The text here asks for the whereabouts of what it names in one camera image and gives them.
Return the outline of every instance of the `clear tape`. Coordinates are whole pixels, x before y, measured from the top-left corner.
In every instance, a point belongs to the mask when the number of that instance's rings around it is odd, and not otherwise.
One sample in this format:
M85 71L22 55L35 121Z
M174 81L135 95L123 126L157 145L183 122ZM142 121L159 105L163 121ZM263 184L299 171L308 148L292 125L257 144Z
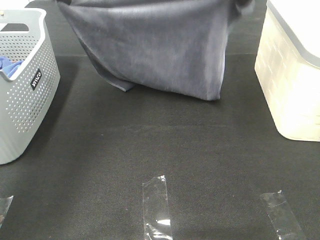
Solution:
M144 240L173 240L165 176L142 184Z
M4 220L6 218L7 212L9 210L9 207L11 205L13 198L14 196L7 197L7 198L0 198L0 228L4 223Z
M260 195L279 240L307 240L282 191Z

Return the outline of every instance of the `basket handle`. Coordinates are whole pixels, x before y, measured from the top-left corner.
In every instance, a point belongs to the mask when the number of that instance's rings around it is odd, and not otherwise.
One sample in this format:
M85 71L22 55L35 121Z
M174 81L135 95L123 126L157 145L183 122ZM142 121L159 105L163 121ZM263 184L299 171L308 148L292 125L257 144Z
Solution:
M47 12L40 8L6 9L0 10L0 24L25 24L34 36L45 34L44 19ZM7 34L7 31L0 31L0 34Z

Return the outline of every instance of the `gray laundry basket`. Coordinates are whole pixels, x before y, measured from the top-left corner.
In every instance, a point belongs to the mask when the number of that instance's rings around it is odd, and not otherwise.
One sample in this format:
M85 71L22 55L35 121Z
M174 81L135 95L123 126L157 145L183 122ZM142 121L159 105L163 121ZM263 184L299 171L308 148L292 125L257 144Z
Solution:
M38 8L2 10L0 24L25 24L28 31L0 31L0 56L23 60L8 78L0 70L0 164L18 158L36 133L60 80L45 23Z

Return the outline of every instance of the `storage bin lid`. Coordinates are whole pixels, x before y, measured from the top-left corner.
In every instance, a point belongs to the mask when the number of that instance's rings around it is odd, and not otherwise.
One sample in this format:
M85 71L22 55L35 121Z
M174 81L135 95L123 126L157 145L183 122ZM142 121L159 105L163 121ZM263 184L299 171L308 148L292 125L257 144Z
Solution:
M267 6L301 56L320 68L320 0L268 0Z

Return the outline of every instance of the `black carpet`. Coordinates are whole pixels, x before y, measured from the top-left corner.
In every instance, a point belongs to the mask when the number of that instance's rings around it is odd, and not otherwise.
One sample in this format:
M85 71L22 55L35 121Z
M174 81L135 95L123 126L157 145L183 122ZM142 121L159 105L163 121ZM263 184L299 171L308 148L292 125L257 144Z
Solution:
M142 240L142 182L160 175L175 240L276 240L259 195L278 190L319 239L320 145L277 132L254 71L264 4L234 26L215 102L112 87L53 3L30 4L48 11L61 80L25 153L0 166L0 197L14 195L0 239Z

